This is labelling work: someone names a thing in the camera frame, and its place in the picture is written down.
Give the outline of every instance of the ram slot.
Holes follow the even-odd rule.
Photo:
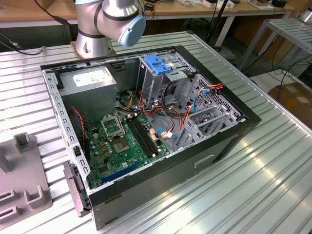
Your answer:
[[[158,150],[148,134],[145,132],[141,123],[136,118],[128,119],[126,122],[138,143],[142,147],[143,151],[145,152],[146,156],[150,158],[153,157],[153,155],[157,155]]]

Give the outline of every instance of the workbench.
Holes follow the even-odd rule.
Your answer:
[[[311,230],[309,128],[194,34],[145,36],[132,48],[113,43],[118,54],[175,45],[183,45],[262,121],[223,160],[98,232],[91,214],[77,217],[63,173],[62,164],[69,157],[39,68],[42,64],[76,60],[73,48],[50,47],[33,57],[16,52],[0,54],[0,140],[22,132],[36,134],[53,199],[51,208],[1,234],[307,234]]]
[[[70,24],[77,24],[76,7],[73,0],[55,0],[54,3],[47,9],[52,15],[67,19]],[[214,8],[208,8],[202,4],[196,4],[188,7],[182,3],[175,1],[158,2],[155,4],[155,20],[167,19],[187,19],[187,18],[209,18],[214,14]],[[275,8],[269,10],[260,10],[250,5],[247,0],[241,0],[241,3],[235,4],[233,8],[226,8],[222,14],[227,17],[220,36],[216,42],[216,46],[221,46],[225,36],[237,16],[259,16],[259,15],[283,15],[283,18],[288,18],[294,8],[288,4],[284,8]],[[151,11],[146,11],[148,20],[152,16]],[[12,27],[33,27],[33,26],[47,26],[59,25],[43,11],[31,11],[16,7],[6,6],[5,9],[0,10],[0,28]]]

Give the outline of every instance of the metal shelf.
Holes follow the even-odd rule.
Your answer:
[[[245,52],[242,63],[239,66],[240,70],[242,70],[255,46],[261,39],[263,33],[268,28],[273,30],[275,34],[281,35],[299,48],[307,51],[309,54],[312,54],[312,25],[307,25],[306,23],[295,18],[266,19]]]

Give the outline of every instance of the motherboard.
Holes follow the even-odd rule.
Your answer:
[[[91,173],[88,179],[91,189],[170,153],[144,115],[121,118],[117,122],[110,117],[105,122],[106,125],[103,125],[102,121],[101,124],[86,130],[90,143],[88,164]],[[123,132],[123,130],[123,136],[111,138],[111,133]]]

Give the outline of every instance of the expansion slot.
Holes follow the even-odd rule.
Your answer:
[[[102,183],[105,183],[105,182],[108,182],[110,180],[116,179],[116,178],[118,178],[118,177],[120,177],[120,176],[122,176],[124,174],[127,174],[127,173],[133,171],[137,167],[137,165],[139,163],[140,163],[140,161],[136,162],[135,164],[133,164],[133,165],[131,165],[131,166],[129,166],[129,167],[119,171],[119,172],[116,172],[116,173],[114,173],[112,175],[109,175],[108,177],[105,177],[105,178],[101,179]]]
[[[146,156],[148,158],[155,157],[159,152],[138,119],[136,117],[129,118],[126,122]]]

